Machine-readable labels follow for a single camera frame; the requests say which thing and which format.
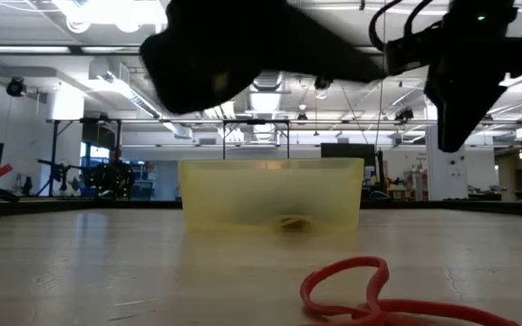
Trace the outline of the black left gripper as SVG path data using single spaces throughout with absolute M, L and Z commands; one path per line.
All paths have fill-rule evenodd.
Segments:
M 173 114 L 231 100 L 261 72 L 287 70 L 329 80 L 385 77 L 368 54 L 287 0 L 170 0 L 168 25 L 147 37 L 140 58 L 159 102 Z

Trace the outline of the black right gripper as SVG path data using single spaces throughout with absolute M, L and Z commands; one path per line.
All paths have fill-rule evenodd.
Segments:
M 506 88 L 506 75 L 522 75 L 522 37 L 508 35 L 518 16 L 515 0 L 450 0 L 440 24 L 438 50 L 424 92 L 439 111 L 439 149 L 456 152 Z M 479 98 L 461 109 L 452 103 L 473 82 Z

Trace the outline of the yellow translucent plastic bin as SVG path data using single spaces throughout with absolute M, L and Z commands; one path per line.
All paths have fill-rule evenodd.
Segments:
M 279 216 L 309 216 L 309 232 L 358 228 L 364 160 L 186 160 L 179 183 L 188 230 L 275 229 Z

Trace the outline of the looped red rubber band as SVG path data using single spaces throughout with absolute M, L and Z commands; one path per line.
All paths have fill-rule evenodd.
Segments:
M 351 307 L 326 305 L 312 300 L 312 291 L 320 282 L 339 272 L 361 267 L 370 267 L 375 270 L 366 285 L 364 303 Z M 377 256 L 357 256 L 345 259 L 310 273 L 303 280 L 299 289 L 305 309 L 321 317 L 348 315 L 350 319 L 321 322 L 308 326 L 424 326 L 423 322 L 411 317 L 413 314 L 469 321 L 479 326 L 520 326 L 515 321 L 464 305 L 409 299 L 382 299 L 380 294 L 389 278 L 387 262 Z

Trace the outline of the white pillar with devices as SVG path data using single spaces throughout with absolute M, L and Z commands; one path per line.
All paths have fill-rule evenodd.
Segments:
M 466 151 L 453 153 L 439 149 L 437 126 L 426 128 L 429 200 L 464 199 L 468 197 Z

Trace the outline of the blue chair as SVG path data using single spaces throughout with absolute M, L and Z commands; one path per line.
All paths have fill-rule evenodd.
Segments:
M 151 201 L 153 194 L 154 182 L 152 180 L 138 180 L 133 184 L 130 198 L 137 201 Z

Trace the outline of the person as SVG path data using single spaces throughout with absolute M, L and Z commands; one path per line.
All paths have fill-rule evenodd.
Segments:
M 110 151 L 107 163 L 92 169 L 90 181 L 97 196 L 115 200 L 130 200 L 134 184 L 132 167 L 121 159 L 121 149 Z

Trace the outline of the overhead LED light bar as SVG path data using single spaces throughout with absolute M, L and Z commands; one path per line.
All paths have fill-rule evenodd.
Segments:
M 18 45 L 0 44 L 0 56 L 135 56 L 138 45 Z

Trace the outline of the plain white pillar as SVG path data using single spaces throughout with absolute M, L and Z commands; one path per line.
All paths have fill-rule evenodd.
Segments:
M 80 91 L 58 91 L 48 96 L 50 119 L 60 120 L 57 128 L 55 161 L 64 165 L 80 165 L 84 97 Z

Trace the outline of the black background robot on stand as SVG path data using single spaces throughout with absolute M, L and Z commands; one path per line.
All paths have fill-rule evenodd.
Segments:
M 69 178 L 68 174 L 73 169 L 81 170 L 81 167 L 53 163 L 49 160 L 37 159 L 40 165 L 49 168 L 47 181 L 35 192 L 32 192 L 34 183 L 31 177 L 18 174 L 16 179 L 17 195 L 22 197 L 40 197 L 47 190 L 49 197 L 79 197 L 81 192 L 81 181 L 78 177 Z

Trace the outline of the silver round ceiling duct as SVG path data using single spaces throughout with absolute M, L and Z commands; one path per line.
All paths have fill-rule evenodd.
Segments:
M 283 74 L 278 71 L 263 71 L 252 81 L 252 87 L 260 92 L 280 91 L 282 86 Z

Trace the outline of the small black metal frame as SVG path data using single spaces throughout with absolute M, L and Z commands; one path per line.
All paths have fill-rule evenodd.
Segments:
M 236 127 L 238 127 L 240 124 L 246 124 L 250 126 L 257 126 L 257 125 L 266 125 L 266 124 L 283 124 L 286 126 L 286 158 L 291 158 L 291 149 L 290 149 L 290 132 L 291 132 L 291 120 L 267 120 L 267 119 L 245 119 L 245 120 L 227 120 L 223 119 L 220 121 L 222 124 L 222 159 L 225 160 L 227 158 L 227 143 L 226 143 L 226 137 L 227 137 L 227 124 L 234 124 Z

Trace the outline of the tall black metal frame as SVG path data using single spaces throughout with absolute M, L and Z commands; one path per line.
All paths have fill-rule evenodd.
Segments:
M 101 123 L 116 123 L 117 130 L 114 132 L 114 148 L 121 148 L 121 132 L 122 132 L 122 119 L 110 119 L 110 118 L 80 118 L 77 120 L 48 120 L 48 122 L 53 124 L 53 139 L 52 139 L 52 155 L 51 155 L 51 167 L 50 167 L 50 176 L 48 182 L 46 184 L 48 188 L 48 196 L 51 197 L 53 195 L 53 166 L 56 164 L 56 150 L 57 150 L 57 142 L 58 137 L 62 134 L 68 127 L 70 127 L 73 123 L 79 124 L 92 124 L 99 125 Z

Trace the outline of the black table edge rail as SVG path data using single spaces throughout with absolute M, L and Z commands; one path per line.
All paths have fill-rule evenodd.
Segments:
M 40 214 L 87 209 L 173 209 L 181 210 L 182 202 L 170 201 L 102 201 L 59 200 L 0 202 L 0 216 Z M 443 209 L 522 216 L 522 202 L 446 200 L 427 202 L 365 201 L 361 209 Z

